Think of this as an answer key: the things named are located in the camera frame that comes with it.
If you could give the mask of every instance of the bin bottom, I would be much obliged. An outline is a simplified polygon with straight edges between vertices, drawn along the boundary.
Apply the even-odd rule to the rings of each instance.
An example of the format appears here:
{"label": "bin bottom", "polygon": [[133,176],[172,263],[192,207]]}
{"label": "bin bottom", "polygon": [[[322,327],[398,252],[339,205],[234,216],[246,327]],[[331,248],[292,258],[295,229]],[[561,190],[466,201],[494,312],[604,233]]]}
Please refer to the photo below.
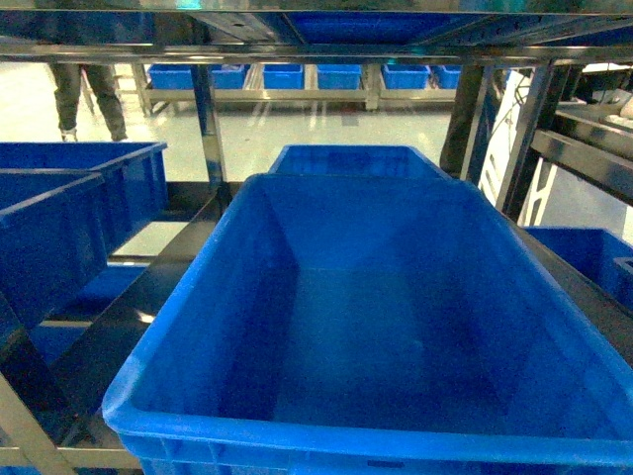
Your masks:
{"label": "bin bottom", "polygon": [[459,296],[428,273],[278,269],[245,323],[221,417],[505,433]]}

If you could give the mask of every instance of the metal shelf rack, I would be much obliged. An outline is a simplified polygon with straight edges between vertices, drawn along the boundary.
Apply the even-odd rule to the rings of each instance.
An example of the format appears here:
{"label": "metal shelf rack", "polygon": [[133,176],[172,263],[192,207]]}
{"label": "metal shelf rack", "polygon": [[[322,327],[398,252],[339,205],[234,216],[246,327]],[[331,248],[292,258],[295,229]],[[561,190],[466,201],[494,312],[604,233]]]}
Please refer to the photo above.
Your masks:
{"label": "metal shelf rack", "polygon": [[[25,6],[23,0],[5,0],[0,6],[0,14],[38,14],[46,18],[46,15],[58,13],[55,4],[54,1],[44,2],[35,11],[35,7]],[[485,150],[482,145],[486,144],[486,138],[478,134],[478,129],[482,103],[494,68],[534,67],[497,208],[509,219],[518,219],[541,156],[619,199],[633,203],[633,157],[628,151],[633,136],[569,115],[556,115],[573,66],[633,61],[633,48],[627,44],[633,26],[633,0],[96,0],[64,1],[63,10],[92,11],[94,15],[142,12],[152,16],[156,28],[151,39],[134,44],[91,44],[85,41],[42,44],[37,42],[41,39],[38,32],[32,31],[29,35],[33,37],[27,38],[28,41],[0,44],[0,60],[133,64],[137,92],[147,110],[151,110],[157,101],[196,101],[209,174],[209,184],[203,189],[197,189],[193,184],[170,184],[173,206],[180,206],[189,216],[195,217],[151,261],[139,280],[73,345],[72,354],[62,357],[62,362],[53,368],[56,384],[73,401],[74,407],[81,410],[76,419],[80,429],[93,427],[95,421],[98,422],[99,416],[89,409],[99,403],[112,377],[212,232],[230,199],[230,186],[223,175],[224,157],[216,102],[297,100],[297,91],[292,93],[293,96],[285,95],[288,91],[271,94],[271,91],[262,90],[258,86],[257,67],[251,69],[245,90],[214,91],[210,86],[208,63],[362,63],[366,65],[363,90],[352,91],[352,95],[346,91],[343,97],[339,91],[317,91],[309,86],[300,93],[305,94],[306,100],[357,100],[365,102],[369,109],[378,107],[383,100],[445,101],[452,98],[448,97],[449,91],[429,90],[419,94],[387,91],[380,81],[381,63],[475,65],[471,80],[475,81],[476,87],[460,83],[456,91],[458,107],[463,109],[462,117],[468,118],[460,124],[464,134],[449,139],[445,145],[464,157],[462,178],[474,182],[479,181],[483,166],[481,150]],[[469,21],[456,21],[437,31],[421,32],[403,43],[315,44],[305,39],[300,26],[293,21],[293,14],[298,12],[474,16],[468,17]],[[596,38],[602,46],[592,45]],[[154,62],[191,64],[194,90],[176,94],[148,89],[142,65]],[[630,312],[543,245],[519,229],[517,232],[633,365],[633,316]],[[139,315],[149,316],[149,319],[140,319]],[[78,467],[138,468],[137,461],[115,441],[111,444],[104,444],[103,440],[84,441],[79,446],[68,442],[77,439],[71,436],[66,443],[53,443],[3,376],[0,377],[0,407],[0,427],[8,435],[5,446],[0,446],[0,466],[32,465],[44,475],[70,475]]]}
{"label": "metal shelf rack", "polygon": [[[376,110],[381,102],[444,102],[455,100],[454,89],[440,89],[429,85],[426,89],[387,89],[380,65],[363,65],[361,88],[358,90],[318,89],[317,68],[306,64],[306,87],[304,89],[265,89],[263,85],[263,65],[254,64],[246,74],[242,89],[217,89],[216,102],[296,102],[332,101],[364,103],[368,111]],[[143,111],[149,115],[159,103],[195,101],[193,90],[153,89],[147,81],[142,65],[134,65],[136,90]]]}

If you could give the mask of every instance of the blue plastic bin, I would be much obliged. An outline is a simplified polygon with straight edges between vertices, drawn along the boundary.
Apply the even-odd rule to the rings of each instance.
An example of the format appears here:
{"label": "blue plastic bin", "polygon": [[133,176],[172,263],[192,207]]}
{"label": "blue plastic bin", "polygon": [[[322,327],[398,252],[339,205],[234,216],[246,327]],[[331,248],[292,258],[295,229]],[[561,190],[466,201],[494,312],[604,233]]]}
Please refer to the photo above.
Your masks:
{"label": "blue plastic bin", "polygon": [[[248,68],[243,64],[212,64],[209,72],[217,89],[241,89]],[[154,89],[193,89],[191,66],[187,64],[153,64],[148,70]]]}
{"label": "blue plastic bin", "polygon": [[585,277],[633,310],[633,247],[607,230],[526,228]]}
{"label": "blue plastic bin", "polygon": [[359,64],[318,64],[316,66],[319,89],[358,89],[360,76]]}
{"label": "blue plastic bin", "polygon": [[308,43],[337,45],[405,45],[482,18],[384,12],[309,12],[288,16]]}
{"label": "blue plastic bin", "polygon": [[441,89],[457,89],[462,66],[432,66],[431,69]]}
{"label": "blue plastic bin", "polygon": [[103,414],[151,474],[595,474],[633,467],[632,387],[474,187],[268,174]]}
{"label": "blue plastic bin", "polygon": [[270,173],[450,179],[412,146],[398,145],[286,145]]}
{"label": "blue plastic bin", "polygon": [[385,64],[383,77],[387,89],[425,89],[431,69],[415,64]]}
{"label": "blue plastic bin", "polygon": [[106,266],[98,174],[0,171],[0,292],[27,328]]}
{"label": "blue plastic bin", "polygon": [[303,89],[304,66],[302,64],[265,64],[264,87],[266,89]]}
{"label": "blue plastic bin", "polygon": [[167,205],[162,160],[165,143],[0,142],[0,168],[50,168],[97,172],[102,189],[102,225],[112,252]]}

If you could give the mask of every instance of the metal post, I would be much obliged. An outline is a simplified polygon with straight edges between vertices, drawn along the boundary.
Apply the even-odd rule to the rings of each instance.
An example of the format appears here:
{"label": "metal post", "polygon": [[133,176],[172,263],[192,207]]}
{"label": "metal post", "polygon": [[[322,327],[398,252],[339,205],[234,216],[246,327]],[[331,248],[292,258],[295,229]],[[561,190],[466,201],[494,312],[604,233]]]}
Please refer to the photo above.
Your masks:
{"label": "metal post", "polygon": [[378,110],[378,101],[380,98],[380,64],[367,64],[367,99],[365,101],[365,110]]}
{"label": "metal post", "polygon": [[519,219],[539,159],[539,152],[531,148],[534,133],[551,129],[569,72],[569,66],[555,66],[553,62],[534,72],[497,198],[497,208],[513,221]]}
{"label": "metal post", "polygon": [[469,144],[467,131],[471,131],[472,135],[473,127],[479,126],[481,113],[479,116],[476,115],[478,99],[480,92],[486,91],[485,84],[482,84],[483,78],[484,68],[481,66],[465,66],[462,69],[446,142],[439,160],[442,170],[452,176],[458,176],[462,171]]}
{"label": "metal post", "polygon": [[460,174],[462,180],[471,181],[476,185],[479,184],[479,180],[482,176],[482,169],[484,168],[488,143],[490,141],[487,117],[485,117],[489,112],[487,107],[496,106],[496,104],[492,103],[492,98],[489,97],[490,94],[495,93],[494,90],[491,90],[494,75],[495,68],[493,66],[487,66],[484,69]]}
{"label": "metal post", "polygon": [[42,475],[75,475],[2,374],[0,407],[0,427]]}
{"label": "metal post", "polygon": [[213,189],[224,182],[225,159],[220,137],[220,122],[216,114],[214,91],[209,80],[209,69],[205,64],[191,66],[194,94],[198,109],[198,122],[202,133],[202,146],[207,162],[209,183]]}
{"label": "metal post", "polygon": [[151,100],[147,95],[147,75],[145,74],[145,66],[142,64],[131,64],[132,76],[135,79],[136,94],[142,108],[143,114],[148,117],[151,115]]}

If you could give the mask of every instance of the gray pants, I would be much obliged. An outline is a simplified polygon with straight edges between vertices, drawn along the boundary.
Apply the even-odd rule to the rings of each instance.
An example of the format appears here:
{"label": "gray pants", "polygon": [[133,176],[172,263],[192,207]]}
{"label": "gray pants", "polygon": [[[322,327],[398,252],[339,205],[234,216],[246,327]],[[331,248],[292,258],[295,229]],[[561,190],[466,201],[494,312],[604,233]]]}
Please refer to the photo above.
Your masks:
{"label": "gray pants", "polygon": [[115,142],[127,139],[126,121],[121,102],[116,94],[115,79],[109,66],[94,64],[51,64],[57,90],[55,103],[59,115],[59,128],[71,131],[77,127],[77,108],[81,95],[81,70],[86,71],[88,82],[97,96],[97,104],[106,120]]}

